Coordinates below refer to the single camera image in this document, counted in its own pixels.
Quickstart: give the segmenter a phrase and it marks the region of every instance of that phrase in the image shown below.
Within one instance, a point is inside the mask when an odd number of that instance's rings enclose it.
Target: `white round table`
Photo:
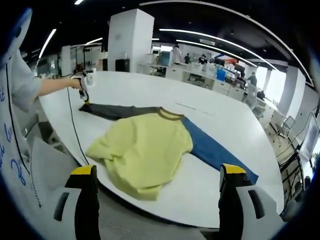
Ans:
[[[278,214],[282,212],[284,192],[276,156],[262,126],[244,103],[188,83],[143,74],[101,71],[94,80],[95,86],[88,90],[91,103],[161,106],[186,115],[259,175],[256,185],[276,201]],[[84,102],[79,92],[73,89],[69,92],[75,127],[85,152],[114,122],[80,112]],[[60,140],[79,164],[85,165],[71,121],[67,90],[41,97],[40,102]],[[173,222],[219,228],[220,172],[195,156],[183,155],[181,168],[172,182],[163,186],[157,201],[137,200],[118,190],[106,167],[87,159],[97,165],[102,185],[136,207]]]

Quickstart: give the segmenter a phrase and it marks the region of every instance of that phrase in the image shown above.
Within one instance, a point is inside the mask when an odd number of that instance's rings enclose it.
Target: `hand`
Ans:
[[[73,89],[79,89],[79,90],[83,90],[83,88],[81,87],[80,81],[79,79],[70,79],[70,87]]]

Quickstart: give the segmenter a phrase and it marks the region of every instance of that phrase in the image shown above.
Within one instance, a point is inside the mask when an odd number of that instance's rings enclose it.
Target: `ceiling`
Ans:
[[[200,39],[213,40],[209,37],[163,32],[159,29],[194,31],[236,43],[264,59],[280,60],[299,66],[292,54],[267,31],[237,14],[216,7],[190,2],[139,6],[139,3],[151,0],[85,0],[80,5],[74,5],[75,1],[36,1],[29,4],[33,9],[33,16],[21,46],[21,51],[28,53],[29,61],[32,61],[31,57],[37,59],[37,54],[40,53],[52,29],[57,29],[57,32],[48,44],[44,56],[59,52],[62,46],[85,44],[101,37],[103,37],[103,44],[107,45],[110,17],[130,9],[140,8],[155,18],[153,37],[160,38],[161,42],[175,43],[180,39],[199,43]],[[251,19],[266,26],[294,50],[307,68],[308,55],[303,48],[302,39],[297,35],[297,28],[293,27],[292,18],[283,10],[283,5],[279,7],[279,3],[284,1],[277,1],[278,5],[271,5],[273,1],[267,0],[204,1],[250,16]],[[245,59],[255,58],[252,54],[223,41],[216,40],[215,47]]]

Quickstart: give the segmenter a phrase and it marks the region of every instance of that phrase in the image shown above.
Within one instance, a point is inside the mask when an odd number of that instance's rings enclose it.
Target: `yellow t-shirt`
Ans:
[[[159,113],[118,120],[86,155],[104,160],[118,189],[155,201],[162,185],[173,179],[182,155],[193,148],[182,118],[161,108]]]

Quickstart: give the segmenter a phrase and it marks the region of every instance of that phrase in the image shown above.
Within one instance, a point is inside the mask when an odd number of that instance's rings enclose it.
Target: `light strip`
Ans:
[[[242,57],[240,57],[240,56],[237,56],[237,55],[235,55],[235,54],[233,54],[233,53],[231,53],[231,52],[222,50],[222,49],[217,48],[217,47],[214,47],[214,46],[209,46],[209,45],[205,45],[205,44],[202,44],[202,43],[197,43],[197,42],[193,42],[193,41],[184,41],[184,40],[177,40],[177,42],[179,42],[179,43],[186,43],[186,44],[194,44],[194,45],[198,45],[198,46],[203,46],[203,47],[206,47],[206,48],[214,49],[214,50],[217,50],[217,51],[219,51],[219,52],[225,53],[225,54],[227,54],[227,55],[233,56],[233,57],[235,57],[235,58],[237,58],[237,59],[240,59],[240,60],[242,60],[242,61],[244,61],[244,62],[252,65],[253,67],[256,67],[256,68],[258,67],[258,66],[255,65],[254,63],[252,63],[252,62],[250,62],[250,61],[248,61],[248,60],[246,60],[246,59],[244,59],[244,58],[242,58]]]
[[[220,38],[220,37],[217,37],[217,36],[212,36],[212,35],[208,35],[208,34],[204,34],[204,33],[200,33],[200,32],[196,32],[196,31],[187,31],[187,30],[178,30],[178,29],[159,29],[160,31],[163,31],[163,32],[175,32],[175,33],[186,33],[186,34],[195,34],[195,35],[200,35],[200,36],[204,36],[204,37],[208,37],[208,38],[212,38],[212,39],[216,39],[216,40],[219,40],[219,41],[222,41],[222,42],[225,42],[225,43],[228,43],[228,44],[231,44],[233,46],[236,46],[242,50],[245,50],[246,52],[256,56],[257,58],[261,59],[262,61],[264,61],[266,64],[268,64],[269,66],[271,66],[274,70],[278,70],[274,65],[272,65],[270,62],[268,62],[267,60],[265,60],[264,58],[262,58],[261,56],[257,55],[256,53],[254,53],[253,51],[250,51],[249,49],[243,47],[243,46],[240,46],[234,42],[231,42],[231,41],[228,41],[228,40],[225,40],[223,38]]]
[[[230,8],[227,8],[225,6],[220,6],[214,3],[209,3],[209,2],[204,2],[204,1],[197,1],[197,0],[158,0],[158,1],[150,1],[150,2],[144,2],[144,3],[140,3],[140,6],[145,6],[145,5],[152,5],[152,4],[163,4],[163,3],[191,3],[191,4],[201,4],[201,5],[206,5],[206,6],[210,6],[210,7],[214,7],[214,8],[218,8],[218,9],[222,9],[225,10],[227,12],[236,14],[238,16],[241,16],[245,19],[247,19],[248,21],[258,25],[260,28],[264,29],[265,31],[267,31],[270,35],[272,35],[275,39],[277,39],[280,43],[282,43],[282,45],[287,49],[287,51],[289,53],[292,54],[292,56],[297,60],[297,62],[300,64],[301,68],[304,70],[305,74],[307,75],[307,77],[309,78],[312,86],[314,86],[314,82],[311,78],[311,76],[309,75],[307,69],[305,68],[305,66],[302,64],[302,62],[300,61],[300,59],[295,55],[294,51],[291,50],[291,48],[284,42],[281,40],[280,37],[278,37],[276,34],[274,34],[269,28],[265,27],[264,25],[262,25],[260,22],[252,19],[250,16],[248,15],[244,15],[238,11],[232,10]]]
[[[84,1],[84,0],[77,0],[77,1],[74,3],[74,5],[79,5],[79,4],[81,4],[83,1]]]
[[[54,36],[54,34],[56,33],[57,29],[53,29],[49,35],[49,37],[47,38],[47,40],[45,41],[42,49],[41,49],[41,52],[40,52],[40,55],[39,55],[39,59],[42,57],[42,55],[44,54],[44,51],[48,45],[48,43],[50,42],[51,38]]]
[[[92,40],[92,41],[88,41],[85,45],[89,45],[89,44],[98,42],[98,41],[100,41],[100,40],[102,40],[102,39],[103,39],[103,37],[100,37],[100,38],[98,38],[98,39],[95,39],[95,40]]]

